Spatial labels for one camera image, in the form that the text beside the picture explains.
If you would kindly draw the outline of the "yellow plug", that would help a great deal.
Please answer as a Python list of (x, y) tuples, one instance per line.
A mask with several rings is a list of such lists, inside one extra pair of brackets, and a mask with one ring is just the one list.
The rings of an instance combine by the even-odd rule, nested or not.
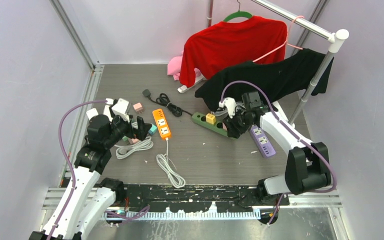
[(211, 125), (215, 125), (216, 124), (216, 117), (211, 114), (211, 113), (208, 113), (206, 114), (205, 116), (205, 121), (208, 123), (208, 124), (211, 124)]

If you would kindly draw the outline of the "orange power strip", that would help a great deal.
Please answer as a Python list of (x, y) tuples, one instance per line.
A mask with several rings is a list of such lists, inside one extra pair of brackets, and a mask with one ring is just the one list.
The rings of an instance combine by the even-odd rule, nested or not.
[(155, 109), (152, 111), (152, 115), (155, 120), (160, 137), (163, 140), (169, 140), (169, 138), (171, 137), (171, 130), (168, 126), (163, 110), (161, 108)]

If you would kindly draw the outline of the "green power strip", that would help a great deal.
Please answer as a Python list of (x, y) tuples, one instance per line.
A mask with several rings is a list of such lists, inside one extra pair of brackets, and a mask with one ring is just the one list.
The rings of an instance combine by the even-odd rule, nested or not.
[(196, 112), (192, 115), (191, 119), (193, 123), (228, 138), (227, 129), (224, 124), (218, 121), (213, 114)]

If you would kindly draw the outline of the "pink plug purple strip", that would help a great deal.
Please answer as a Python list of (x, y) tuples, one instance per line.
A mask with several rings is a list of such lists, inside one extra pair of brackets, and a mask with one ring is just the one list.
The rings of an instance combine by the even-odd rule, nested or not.
[(133, 105), (133, 109), (137, 114), (141, 114), (144, 111), (142, 103), (138, 102)]

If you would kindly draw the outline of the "large white power strip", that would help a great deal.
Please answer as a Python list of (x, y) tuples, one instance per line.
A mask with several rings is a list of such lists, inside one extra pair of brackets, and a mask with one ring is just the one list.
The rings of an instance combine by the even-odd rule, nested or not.
[(108, 117), (110, 122), (112, 121), (113, 117), (111, 116), (110, 105), (104, 106), (103, 114)]

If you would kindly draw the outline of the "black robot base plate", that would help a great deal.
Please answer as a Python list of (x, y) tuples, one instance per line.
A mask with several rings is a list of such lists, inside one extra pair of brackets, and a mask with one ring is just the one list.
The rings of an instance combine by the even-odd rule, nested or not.
[(124, 198), (113, 207), (139, 211), (149, 206), (152, 213), (204, 213), (211, 205), (215, 205), (217, 213), (242, 213), (260, 206), (272, 210), (276, 204), (289, 204), (285, 196), (264, 195), (259, 185), (187, 184), (175, 188), (168, 184), (126, 184), (124, 191)]

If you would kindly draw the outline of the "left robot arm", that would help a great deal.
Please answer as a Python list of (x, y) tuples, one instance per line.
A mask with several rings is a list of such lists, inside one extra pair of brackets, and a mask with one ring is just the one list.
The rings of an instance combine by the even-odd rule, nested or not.
[(31, 233), (31, 240), (85, 240), (108, 207), (125, 202), (124, 183), (108, 177), (101, 181), (92, 200), (87, 198), (111, 159), (111, 148), (123, 137), (144, 140), (148, 136), (152, 124), (139, 116), (137, 127), (133, 127), (131, 118), (104, 114), (90, 117), (85, 145), (77, 153), (71, 172), (71, 186), (43, 229)]

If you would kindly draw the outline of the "purple power strip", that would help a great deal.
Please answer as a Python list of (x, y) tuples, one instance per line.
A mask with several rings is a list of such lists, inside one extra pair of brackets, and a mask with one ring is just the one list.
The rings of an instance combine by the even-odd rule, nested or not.
[(261, 128), (257, 127), (256, 125), (253, 125), (249, 129), (249, 133), (255, 145), (258, 147), (262, 157), (270, 158), (276, 154), (274, 147), (272, 146), (266, 134)]

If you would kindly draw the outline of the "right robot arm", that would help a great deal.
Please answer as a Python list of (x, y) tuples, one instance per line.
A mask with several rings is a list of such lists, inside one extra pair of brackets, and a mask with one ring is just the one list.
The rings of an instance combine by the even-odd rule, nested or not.
[(284, 174), (259, 181), (258, 201), (270, 205), (277, 194), (299, 195), (317, 191), (332, 184), (329, 168), (328, 149), (322, 143), (314, 143), (304, 137), (284, 120), (270, 103), (264, 103), (257, 92), (243, 94), (244, 107), (227, 97), (219, 107), (227, 110), (223, 123), (228, 137), (239, 138), (251, 127), (258, 127), (268, 133), (287, 154)]

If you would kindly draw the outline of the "small white power strip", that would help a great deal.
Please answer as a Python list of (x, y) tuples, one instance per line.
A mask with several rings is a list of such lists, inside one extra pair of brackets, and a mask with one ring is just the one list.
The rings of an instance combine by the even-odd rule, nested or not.
[(89, 120), (91, 120), (93, 117), (98, 116), (99, 113), (96, 108), (92, 108), (86, 112), (86, 116)]

